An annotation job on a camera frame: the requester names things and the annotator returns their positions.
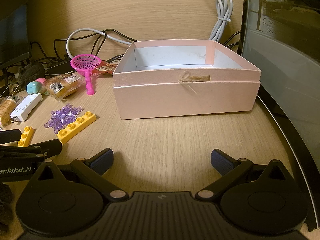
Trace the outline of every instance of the small yellow toy brick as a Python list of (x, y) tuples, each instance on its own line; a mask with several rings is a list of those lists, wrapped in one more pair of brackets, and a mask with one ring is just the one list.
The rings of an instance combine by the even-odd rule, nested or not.
[(18, 146), (19, 147), (28, 147), (29, 146), (29, 142), (31, 140), (33, 134), (33, 128), (31, 126), (26, 126), (24, 128), (24, 132), (21, 135), (21, 140), (18, 141)]
[(95, 114), (91, 112), (85, 112), (83, 116), (78, 117), (75, 122), (67, 125), (65, 129), (62, 129), (58, 132), (57, 136), (59, 140), (65, 144), (68, 140), (70, 140), (73, 136), (81, 132), (84, 128), (86, 128), (89, 124), (93, 123), (97, 120)]

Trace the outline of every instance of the pink plastic strainer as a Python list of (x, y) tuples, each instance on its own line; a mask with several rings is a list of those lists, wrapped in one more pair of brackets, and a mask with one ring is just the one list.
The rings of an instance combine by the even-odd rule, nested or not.
[(80, 54), (75, 56), (71, 60), (71, 67), (73, 67), (80, 75), (85, 76), (85, 82), (87, 83), (87, 94), (92, 96), (94, 94), (94, 90), (91, 83), (91, 72), (101, 63), (101, 59), (99, 59), (95, 55), (91, 54)]

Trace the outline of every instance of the pink scoop handle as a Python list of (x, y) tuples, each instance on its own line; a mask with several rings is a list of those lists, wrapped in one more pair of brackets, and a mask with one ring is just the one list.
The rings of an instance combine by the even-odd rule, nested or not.
[(90, 70), (86, 70), (84, 72), (84, 76), (85, 76), (85, 82), (87, 83), (87, 85), (85, 86), (87, 88), (87, 94), (89, 96), (92, 96), (94, 94), (94, 90), (91, 83)]

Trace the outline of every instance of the barcode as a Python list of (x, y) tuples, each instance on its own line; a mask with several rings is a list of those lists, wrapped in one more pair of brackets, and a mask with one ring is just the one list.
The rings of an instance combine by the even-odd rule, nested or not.
[(20, 97), (17, 97), (17, 96), (8, 96), (7, 97), (7, 100), (12, 100), (14, 101), (16, 104), (19, 104), (20, 103)]
[(61, 83), (52, 83), (50, 85), (50, 88), (53, 90), (53, 92), (56, 94), (58, 93), (59, 91), (61, 91), (64, 86), (61, 84)]

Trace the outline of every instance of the pink ball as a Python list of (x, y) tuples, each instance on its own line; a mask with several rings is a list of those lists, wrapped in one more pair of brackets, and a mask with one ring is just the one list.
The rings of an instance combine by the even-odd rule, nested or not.
[(45, 78), (38, 78), (36, 79), (36, 81), (40, 82), (41, 84), (43, 84), (44, 81), (47, 81)]

